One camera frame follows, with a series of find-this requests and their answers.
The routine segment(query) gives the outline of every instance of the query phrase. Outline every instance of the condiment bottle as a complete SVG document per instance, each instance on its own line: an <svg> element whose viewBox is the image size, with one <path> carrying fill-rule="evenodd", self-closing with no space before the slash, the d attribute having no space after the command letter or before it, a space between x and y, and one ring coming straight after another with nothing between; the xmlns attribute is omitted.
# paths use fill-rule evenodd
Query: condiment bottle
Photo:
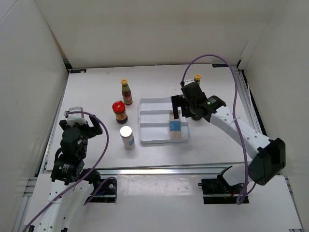
<svg viewBox="0 0 309 232"><path fill-rule="evenodd" d="M126 105L131 105L133 103L132 94L126 79L121 80L122 84L122 97Z"/></svg>
<svg viewBox="0 0 309 232"><path fill-rule="evenodd" d="M127 122L126 105L122 101L116 101L112 105L112 110L116 115L116 121L118 123L122 124Z"/></svg>
<svg viewBox="0 0 309 232"><path fill-rule="evenodd" d="M201 80L201 74L195 74L194 81L199 84L200 80Z"/></svg>
<svg viewBox="0 0 309 232"><path fill-rule="evenodd" d="M125 148L132 149L135 146L133 131L131 127L122 127L120 129L120 136Z"/></svg>

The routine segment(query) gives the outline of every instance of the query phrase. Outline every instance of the white container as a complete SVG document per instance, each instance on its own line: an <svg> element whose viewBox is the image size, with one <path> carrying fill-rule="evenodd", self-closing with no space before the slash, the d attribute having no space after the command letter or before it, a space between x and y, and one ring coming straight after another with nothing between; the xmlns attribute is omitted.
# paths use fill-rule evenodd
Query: white container
<svg viewBox="0 0 309 232"><path fill-rule="evenodd" d="M134 136L132 128L129 126L124 126L120 129L120 136L125 148L132 149L135 147Z"/></svg>
<svg viewBox="0 0 309 232"><path fill-rule="evenodd" d="M185 117L180 116L181 135L171 137L169 131L169 113L173 110L169 98L142 98L139 104L140 143L164 144L189 141L189 125Z"/></svg>

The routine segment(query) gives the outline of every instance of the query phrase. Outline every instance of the spice jar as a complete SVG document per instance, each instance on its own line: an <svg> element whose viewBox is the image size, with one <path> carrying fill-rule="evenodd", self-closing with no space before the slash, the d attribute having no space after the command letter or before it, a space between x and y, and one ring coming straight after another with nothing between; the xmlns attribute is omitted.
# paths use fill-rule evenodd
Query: spice jar
<svg viewBox="0 0 309 232"><path fill-rule="evenodd" d="M116 115L116 121L118 123L126 123L127 115L126 115L126 105L122 101L116 101L112 105L112 110Z"/></svg>

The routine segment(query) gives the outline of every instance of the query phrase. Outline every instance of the blue label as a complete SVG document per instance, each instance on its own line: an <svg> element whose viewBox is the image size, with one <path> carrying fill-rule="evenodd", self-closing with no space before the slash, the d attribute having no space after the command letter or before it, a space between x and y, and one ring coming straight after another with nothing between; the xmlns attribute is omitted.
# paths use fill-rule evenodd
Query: blue label
<svg viewBox="0 0 309 232"><path fill-rule="evenodd" d="M179 121L169 122L169 131L181 131L181 124Z"/></svg>
<svg viewBox="0 0 309 232"><path fill-rule="evenodd" d="M129 145L132 146L134 144L134 138L129 142Z"/></svg>

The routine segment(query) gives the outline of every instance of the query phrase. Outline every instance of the wire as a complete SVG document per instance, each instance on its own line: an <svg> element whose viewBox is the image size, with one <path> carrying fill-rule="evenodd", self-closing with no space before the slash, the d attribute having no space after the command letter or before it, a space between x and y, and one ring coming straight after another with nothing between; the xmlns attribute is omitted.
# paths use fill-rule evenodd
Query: wire
<svg viewBox="0 0 309 232"><path fill-rule="evenodd" d="M236 193L236 190L234 189L231 197L233 197L235 195L235 193Z"/></svg>
<svg viewBox="0 0 309 232"><path fill-rule="evenodd" d="M67 193L70 189L74 188L75 186L77 186L79 183L81 183L84 179L87 178L87 176L90 175L90 173L96 168L96 166L98 165L98 163L100 163L101 159L103 158L106 150L107 150L107 146L110 140L110 137L108 135L108 131L106 126L104 125L104 123L98 119L95 115L85 112L85 111L73 111L73 112L66 112L67 115L72 115L72 114L85 114L88 115L89 117L93 117L94 119L96 119L99 124L101 124L101 126L104 128L105 133L106 133L106 145L104 147L104 150L101 154L101 156L99 157L98 161L93 165L93 167L81 178L79 179L77 182L75 182L73 185L69 186L66 190L62 191L61 193L59 193L55 198L53 198L53 202L58 200L61 196L63 196L65 193ZM48 203L28 224L27 226L23 229L23 232L26 232L27 229L31 226L31 224L42 214L44 213L45 210L47 210L52 204L53 202Z"/></svg>
<svg viewBox="0 0 309 232"><path fill-rule="evenodd" d="M58 150L55 153L55 161L54 161L54 163L56 163L56 160L59 158L60 153L61 153L61 148L58 148Z"/></svg>
<svg viewBox="0 0 309 232"><path fill-rule="evenodd" d="M102 181L102 182L100 183L100 185L97 187L96 191L92 194L92 196L88 199L88 201L85 202L84 205L88 204L88 203L92 200L92 198L95 197L95 195L97 194L97 192L101 189L101 187L102 187L102 186L105 184L105 182L108 181L108 180L115 180L115 181L116 181L116 186L117 186L117 179L116 179L115 177L108 177L108 178L106 178L104 181ZM115 192L115 201L116 201L116 200L117 200L117 189L116 189L116 192Z"/></svg>
<svg viewBox="0 0 309 232"><path fill-rule="evenodd" d="M240 129L240 126L237 122L237 118L236 118L236 100L237 100L237 91L238 91L238 85L237 85L237 77L235 75L235 73L233 72L233 69L231 67L231 65L222 57L218 56L218 55L214 55L214 54L206 54L206 55L201 55L197 58L195 58L188 66L187 68L185 69L184 71L184 74L183 74L183 79L182 81L180 82L181 86L183 87L184 86L184 78L185 78L185 75L187 74L188 72L188 69L189 67L195 62L197 61L198 59L201 59L203 57L216 57L220 60L222 60L229 68L230 68L230 71L232 73L232 76L233 76L233 79L234 79L234 84L235 84L235 94L234 94L234 101L233 101L233 112L232 112L232 115L233 115L233 119L235 121L235 125L236 125L236 129L237 129L237 132L240 136L240 142L241 142L241 146L242 146L242 152L243 152L243 156L244 156L244 162L245 162L245 183L243 185L243 188L242 190L240 191L239 193L239 196L237 197L237 204L240 205L243 203L243 201L245 200L246 196L247 196L247 188L248 188L248 159L247 159L247 150L246 150L246 146L245 146L245 141L242 137L242 133L241 133L241 129Z"/></svg>
<svg viewBox="0 0 309 232"><path fill-rule="evenodd" d="M253 191L253 189L255 188L255 186L256 186L256 182L254 183L254 185L252 186L252 188L250 189L250 191L247 192L247 195L249 195L249 194Z"/></svg>
<svg viewBox="0 0 309 232"><path fill-rule="evenodd" d="M103 193L104 193L104 191L98 192L98 193L96 194L96 196L103 195Z"/></svg>

